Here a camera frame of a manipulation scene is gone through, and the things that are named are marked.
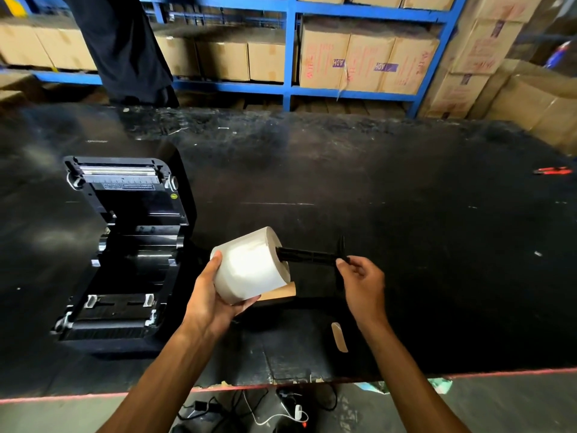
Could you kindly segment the blue red packet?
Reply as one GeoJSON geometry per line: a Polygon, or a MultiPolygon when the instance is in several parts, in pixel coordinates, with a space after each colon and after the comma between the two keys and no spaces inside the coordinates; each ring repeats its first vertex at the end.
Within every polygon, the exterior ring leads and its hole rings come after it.
{"type": "Polygon", "coordinates": [[[563,61],[564,57],[566,56],[567,52],[571,47],[572,40],[569,40],[561,45],[559,45],[551,54],[550,57],[546,60],[546,62],[542,65],[543,68],[548,70],[554,70],[559,66],[559,64],[563,61]]]}

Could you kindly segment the person's left forearm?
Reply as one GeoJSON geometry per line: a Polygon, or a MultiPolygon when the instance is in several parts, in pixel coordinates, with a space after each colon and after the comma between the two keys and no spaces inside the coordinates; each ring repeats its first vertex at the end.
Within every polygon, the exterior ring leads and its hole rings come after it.
{"type": "Polygon", "coordinates": [[[227,327],[181,327],[96,433],[169,433],[227,327]]]}

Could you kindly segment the tan label strip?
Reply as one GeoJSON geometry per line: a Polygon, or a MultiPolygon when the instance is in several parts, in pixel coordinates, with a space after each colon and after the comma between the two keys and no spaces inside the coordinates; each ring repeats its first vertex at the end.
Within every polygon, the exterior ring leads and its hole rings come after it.
{"type": "Polygon", "coordinates": [[[347,347],[347,343],[345,341],[344,333],[343,333],[342,326],[340,325],[340,323],[338,323],[336,321],[332,322],[331,323],[331,331],[332,331],[332,334],[334,337],[336,347],[339,350],[339,352],[348,353],[349,349],[347,347]]]}

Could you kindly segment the pile of large cardboard cartons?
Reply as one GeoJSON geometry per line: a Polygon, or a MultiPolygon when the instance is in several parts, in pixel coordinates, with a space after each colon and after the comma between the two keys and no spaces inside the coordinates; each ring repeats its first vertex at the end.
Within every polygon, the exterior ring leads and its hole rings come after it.
{"type": "Polygon", "coordinates": [[[507,58],[552,1],[467,0],[418,116],[511,121],[577,157],[577,78],[507,58]]]}

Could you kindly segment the white label paper roll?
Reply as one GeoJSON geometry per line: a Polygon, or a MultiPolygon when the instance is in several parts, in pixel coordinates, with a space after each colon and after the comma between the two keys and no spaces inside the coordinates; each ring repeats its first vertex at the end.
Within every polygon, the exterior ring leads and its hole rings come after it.
{"type": "Polygon", "coordinates": [[[264,227],[214,247],[210,257],[222,256],[213,281],[221,299],[234,305],[257,296],[260,301],[295,297],[289,265],[276,254],[281,246],[273,229],[264,227]]]}

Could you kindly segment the black plastic roll spindle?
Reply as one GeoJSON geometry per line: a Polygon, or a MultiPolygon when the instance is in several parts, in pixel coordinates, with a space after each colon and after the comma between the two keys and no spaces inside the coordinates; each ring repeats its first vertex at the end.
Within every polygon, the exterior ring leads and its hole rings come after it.
{"type": "Polygon", "coordinates": [[[331,267],[335,271],[335,289],[338,292],[344,291],[344,281],[337,268],[337,259],[342,259],[350,263],[350,259],[345,255],[344,236],[340,235],[336,242],[336,251],[333,253],[319,252],[303,249],[293,249],[288,247],[276,247],[276,255],[280,262],[305,263],[317,266],[331,267]]]}

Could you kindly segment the person's left hand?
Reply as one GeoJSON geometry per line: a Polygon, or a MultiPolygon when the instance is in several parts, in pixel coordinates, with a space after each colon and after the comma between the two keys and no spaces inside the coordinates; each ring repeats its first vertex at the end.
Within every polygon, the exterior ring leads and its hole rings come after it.
{"type": "Polygon", "coordinates": [[[231,305],[223,300],[218,292],[199,294],[196,279],[182,326],[197,333],[205,341],[217,342],[228,330],[233,319],[259,299],[260,296],[255,296],[231,305]]]}

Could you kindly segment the person's right hand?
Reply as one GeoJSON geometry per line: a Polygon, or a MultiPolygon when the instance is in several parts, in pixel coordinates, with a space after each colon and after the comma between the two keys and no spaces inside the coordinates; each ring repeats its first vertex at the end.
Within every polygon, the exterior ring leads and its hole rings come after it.
{"type": "Polygon", "coordinates": [[[390,329],[386,317],[385,275],[371,260],[361,256],[349,256],[350,263],[360,267],[362,279],[355,284],[344,285],[347,305],[358,328],[365,338],[390,329]]]}

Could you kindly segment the person's right forearm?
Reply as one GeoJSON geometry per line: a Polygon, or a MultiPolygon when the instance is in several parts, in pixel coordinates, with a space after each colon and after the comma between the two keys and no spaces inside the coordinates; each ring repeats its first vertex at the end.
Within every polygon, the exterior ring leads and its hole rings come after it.
{"type": "Polygon", "coordinates": [[[424,376],[386,318],[357,323],[407,433],[472,433],[424,376]]]}

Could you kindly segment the crumpled teal white paper scrap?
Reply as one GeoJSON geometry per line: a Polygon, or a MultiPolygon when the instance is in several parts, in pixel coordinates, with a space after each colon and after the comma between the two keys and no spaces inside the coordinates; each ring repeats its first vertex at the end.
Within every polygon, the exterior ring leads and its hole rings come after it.
{"type": "MultiPolygon", "coordinates": [[[[446,378],[429,378],[429,379],[408,379],[402,380],[399,384],[394,385],[394,389],[403,389],[404,392],[414,391],[418,388],[424,388],[421,382],[427,381],[429,386],[439,395],[447,394],[452,387],[453,381],[446,378]]],[[[382,395],[390,395],[392,381],[376,381],[376,382],[357,382],[354,383],[358,388],[363,391],[378,393],[382,395]]]]}

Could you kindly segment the black label printer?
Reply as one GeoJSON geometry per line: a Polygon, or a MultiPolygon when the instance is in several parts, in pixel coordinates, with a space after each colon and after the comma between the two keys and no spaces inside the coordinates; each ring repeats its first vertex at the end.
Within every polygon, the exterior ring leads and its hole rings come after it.
{"type": "Polygon", "coordinates": [[[68,184],[106,226],[51,333],[94,356],[160,352],[184,314],[197,219],[179,153],[69,155],[64,164],[68,184]]]}

